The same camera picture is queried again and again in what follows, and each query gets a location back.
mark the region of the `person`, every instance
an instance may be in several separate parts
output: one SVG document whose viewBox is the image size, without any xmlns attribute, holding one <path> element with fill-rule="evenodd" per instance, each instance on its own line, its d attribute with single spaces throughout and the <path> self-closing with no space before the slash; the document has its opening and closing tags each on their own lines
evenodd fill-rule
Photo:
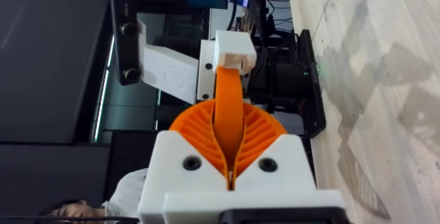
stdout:
<svg viewBox="0 0 440 224">
<path fill-rule="evenodd" d="M 138 217 L 138 204 L 148 168 L 130 172 L 118 183 L 115 192 L 110 200 L 104 202 L 101 208 L 90 206 L 84 199 L 68 199 L 61 201 L 43 210 L 41 216 L 62 216 L 62 217 Z M 36 221 L 34 224 L 50 224 L 50 221 Z M 114 224 L 115 221 L 83 221 L 72 222 L 81 224 Z"/>
</svg>

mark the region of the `wooden floor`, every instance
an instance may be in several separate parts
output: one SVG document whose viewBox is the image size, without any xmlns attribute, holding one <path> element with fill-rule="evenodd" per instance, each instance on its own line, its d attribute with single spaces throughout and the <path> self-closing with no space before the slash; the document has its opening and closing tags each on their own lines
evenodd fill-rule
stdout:
<svg viewBox="0 0 440 224">
<path fill-rule="evenodd" d="M 440 0 L 291 0 L 311 30 L 327 128 L 319 188 L 353 223 L 440 223 Z"/>
</svg>

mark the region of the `orange soft gripper finger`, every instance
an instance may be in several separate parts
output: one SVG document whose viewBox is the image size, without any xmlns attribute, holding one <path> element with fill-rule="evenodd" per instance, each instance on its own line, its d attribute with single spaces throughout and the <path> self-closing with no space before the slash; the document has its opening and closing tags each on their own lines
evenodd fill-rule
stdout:
<svg viewBox="0 0 440 224">
<path fill-rule="evenodd" d="M 229 190 L 266 148 L 287 133 L 269 113 L 243 103 L 238 70 L 224 68 L 217 69 L 216 99 L 184 111 L 170 130 L 178 131 L 225 177 Z"/>
<path fill-rule="evenodd" d="M 234 163 L 232 182 L 238 177 L 266 148 L 287 131 L 266 111 L 251 104 L 243 103 L 244 132 L 240 149 Z"/>
<path fill-rule="evenodd" d="M 218 68 L 216 84 L 214 132 L 228 169 L 232 171 L 243 138 L 243 89 L 239 70 Z"/>
<path fill-rule="evenodd" d="M 178 131 L 228 180 L 228 168 L 214 134 L 212 116 L 215 100 L 196 104 L 177 117 L 170 131 Z"/>
</svg>

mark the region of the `white shirt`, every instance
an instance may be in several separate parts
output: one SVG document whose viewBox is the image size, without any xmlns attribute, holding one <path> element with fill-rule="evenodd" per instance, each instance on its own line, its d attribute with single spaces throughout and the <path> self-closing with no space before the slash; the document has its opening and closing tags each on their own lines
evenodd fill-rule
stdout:
<svg viewBox="0 0 440 224">
<path fill-rule="evenodd" d="M 130 172 L 119 181 L 113 196 L 102 204 L 105 216 L 139 217 L 137 210 L 147 171 L 148 168 Z"/>
</svg>

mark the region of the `black hair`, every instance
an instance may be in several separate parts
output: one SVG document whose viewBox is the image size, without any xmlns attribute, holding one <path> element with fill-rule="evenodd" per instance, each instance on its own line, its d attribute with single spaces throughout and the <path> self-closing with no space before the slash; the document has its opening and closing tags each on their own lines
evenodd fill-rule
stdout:
<svg viewBox="0 0 440 224">
<path fill-rule="evenodd" d="M 81 201 L 81 199 L 67 199 L 67 200 L 64 200 L 64 201 L 61 201 L 59 203 L 56 203 L 54 205 L 49 206 L 48 208 L 41 211 L 38 215 L 39 216 L 52 216 L 54 211 L 61 209 L 61 207 L 63 207 L 64 205 L 78 203 L 80 201 Z M 34 224 L 56 224 L 56 223 L 58 224 L 61 222 L 60 221 L 42 221 L 42 220 L 38 220 L 38 221 L 34 222 Z"/>
</svg>

